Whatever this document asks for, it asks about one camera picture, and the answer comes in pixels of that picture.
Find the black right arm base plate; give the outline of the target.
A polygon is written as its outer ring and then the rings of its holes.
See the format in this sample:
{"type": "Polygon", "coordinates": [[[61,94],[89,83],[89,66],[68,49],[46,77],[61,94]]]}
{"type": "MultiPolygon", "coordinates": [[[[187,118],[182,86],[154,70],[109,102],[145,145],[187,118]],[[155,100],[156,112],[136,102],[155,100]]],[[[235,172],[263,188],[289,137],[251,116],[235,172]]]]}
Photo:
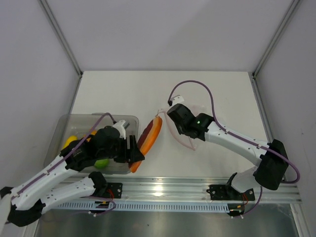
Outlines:
{"type": "Polygon", "coordinates": [[[206,192],[210,195],[211,200],[225,200],[225,201],[254,201],[255,194],[253,189],[249,189],[244,193],[240,193],[229,187],[228,185],[213,184],[209,185],[206,192]]]}

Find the clear pink zip top bag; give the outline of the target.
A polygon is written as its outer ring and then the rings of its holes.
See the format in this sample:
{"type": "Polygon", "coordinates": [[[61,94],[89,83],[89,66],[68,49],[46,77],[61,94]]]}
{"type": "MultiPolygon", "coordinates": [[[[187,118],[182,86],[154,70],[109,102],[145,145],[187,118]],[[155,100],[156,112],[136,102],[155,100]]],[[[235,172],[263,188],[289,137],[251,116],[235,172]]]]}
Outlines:
{"type": "MultiPolygon", "coordinates": [[[[205,113],[206,108],[205,106],[200,105],[193,105],[193,104],[186,104],[186,107],[188,107],[193,115],[196,117],[200,113],[205,113]]],[[[169,132],[171,133],[171,136],[182,146],[196,151],[202,144],[202,141],[199,139],[192,139],[188,136],[185,136],[183,134],[179,134],[174,122],[171,120],[171,118],[167,115],[168,108],[161,108],[158,109],[157,115],[163,114],[165,117],[165,122],[168,127],[169,132]]]]}

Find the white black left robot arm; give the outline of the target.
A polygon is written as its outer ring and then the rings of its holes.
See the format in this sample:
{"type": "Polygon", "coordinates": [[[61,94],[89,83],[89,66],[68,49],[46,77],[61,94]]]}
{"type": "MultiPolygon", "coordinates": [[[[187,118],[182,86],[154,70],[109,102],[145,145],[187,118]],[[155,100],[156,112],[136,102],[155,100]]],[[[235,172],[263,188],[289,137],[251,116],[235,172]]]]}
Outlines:
{"type": "Polygon", "coordinates": [[[105,198],[108,182],[100,171],[93,171],[83,179],[61,188],[57,185],[102,159],[118,163],[143,161],[145,154],[135,136],[125,137],[124,130],[106,126],[74,140],[42,171],[18,187],[4,187],[0,191],[0,222],[18,227],[38,220],[50,209],[73,199],[105,198]]]}

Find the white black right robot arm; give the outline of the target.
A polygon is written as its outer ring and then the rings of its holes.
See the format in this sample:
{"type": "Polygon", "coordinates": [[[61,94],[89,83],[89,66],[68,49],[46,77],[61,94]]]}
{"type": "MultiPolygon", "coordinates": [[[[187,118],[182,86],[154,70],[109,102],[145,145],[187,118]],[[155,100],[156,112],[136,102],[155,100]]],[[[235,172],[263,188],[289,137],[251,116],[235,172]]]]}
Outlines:
{"type": "Polygon", "coordinates": [[[274,139],[271,143],[247,142],[243,135],[233,136],[217,125],[215,119],[204,113],[197,116],[183,104],[176,104],[167,111],[179,134],[200,139],[227,148],[246,158],[254,166],[244,172],[234,173],[225,185],[210,185],[207,192],[212,200],[241,200],[246,195],[254,200],[249,191],[263,187],[276,191],[289,166],[284,144],[274,139]]]}

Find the orange red toy hot dog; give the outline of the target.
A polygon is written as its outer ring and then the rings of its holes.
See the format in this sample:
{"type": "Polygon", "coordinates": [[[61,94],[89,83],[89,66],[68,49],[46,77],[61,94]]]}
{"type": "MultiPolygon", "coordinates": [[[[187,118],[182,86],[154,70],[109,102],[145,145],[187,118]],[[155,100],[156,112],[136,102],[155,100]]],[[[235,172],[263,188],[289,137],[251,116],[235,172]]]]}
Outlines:
{"type": "Polygon", "coordinates": [[[137,147],[140,153],[142,154],[143,159],[142,160],[139,159],[129,164],[129,169],[132,173],[135,173],[137,169],[139,168],[139,166],[141,165],[142,161],[145,160],[145,156],[154,145],[156,139],[159,136],[161,128],[162,128],[162,118],[160,116],[155,116],[147,125],[147,127],[144,129],[143,133],[141,134],[137,142],[137,147]]]}

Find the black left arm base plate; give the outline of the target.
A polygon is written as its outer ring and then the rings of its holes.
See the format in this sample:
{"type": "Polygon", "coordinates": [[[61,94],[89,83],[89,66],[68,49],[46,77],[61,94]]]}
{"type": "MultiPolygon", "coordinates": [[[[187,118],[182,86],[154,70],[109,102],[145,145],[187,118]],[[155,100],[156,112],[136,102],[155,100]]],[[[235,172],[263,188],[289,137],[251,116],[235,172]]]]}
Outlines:
{"type": "Polygon", "coordinates": [[[120,199],[122,197],[123,183],[108,183],[104,193],[105,198],[120,199]]]}

